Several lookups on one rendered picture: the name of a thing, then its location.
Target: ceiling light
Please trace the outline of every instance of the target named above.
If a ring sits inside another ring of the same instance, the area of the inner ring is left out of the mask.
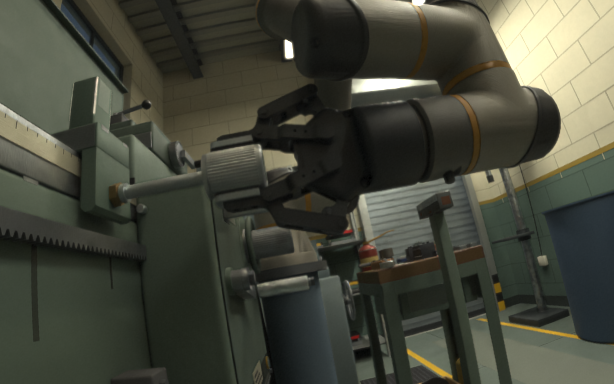
[[[293,43],[288,40],[283,40],[283,60],[293,60]]]

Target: handwheel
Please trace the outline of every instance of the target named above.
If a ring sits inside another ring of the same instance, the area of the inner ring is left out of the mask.
[[[357,319],[357,308],[354,306],[354,296],[352,295],[352,287],[350,282],[343,280],[343,299],[345,300],[345,311],[347,311],[347,317],[350,320],[355,321]]]

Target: brick wall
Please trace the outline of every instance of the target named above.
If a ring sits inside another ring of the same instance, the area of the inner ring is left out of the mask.
[[[75,4],[124,67],[122,82],[129,90],[122,95],[124,108],[139,105],[145,99],[153,103],[150,110],[132,112],[129,117],[137,124],[152,121],[162,129],[163,75],[127,21],[118,0],[75,0]]]
[[[520,83],[556,100],[563,126],[545,158],[510,170],[516,187],[614,142],[614,0],[478,0]],[[478,200],[505,194],[474,174]]]
[[[217,137],[251,129],[257,109],[312,83],[300,75],[294,62],[281,62],[281,52],[271,52],[202,66],[204,77],[188,71],[164,76],[164,130],[179,140],[195,159],[210,151]],[[293,124],[304,124],[298,116]],[[290,154],[265,151],[267,170],[296,165]]]

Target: ridged metal knob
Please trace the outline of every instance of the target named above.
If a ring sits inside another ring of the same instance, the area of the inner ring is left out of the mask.
[[[211,197],[267,185],[259,144],[206,153],[201,159],[201,168]]]
[[[252,238],[255,257],[258,261],[295,252],[290,229],[279,227],[256,229],[252,232]]]

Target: green tiled wall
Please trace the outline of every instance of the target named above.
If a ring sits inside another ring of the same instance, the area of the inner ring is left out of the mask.
[[[537,265],[544,296],[566,294],[551,234],[542,212],[611,190],[614,190],[614,148],[531,186],[529,193],[526,190],[517,193],[526,224],[536,232],[531,240],[535,257],[543,254],[549,259],[548,267]],[[515,219],[508,199],[482,205],[481,209],[490,241],[515,235]],[[520,243],[511,240],[494,244],[492,252],[504,298],[532,295]]]

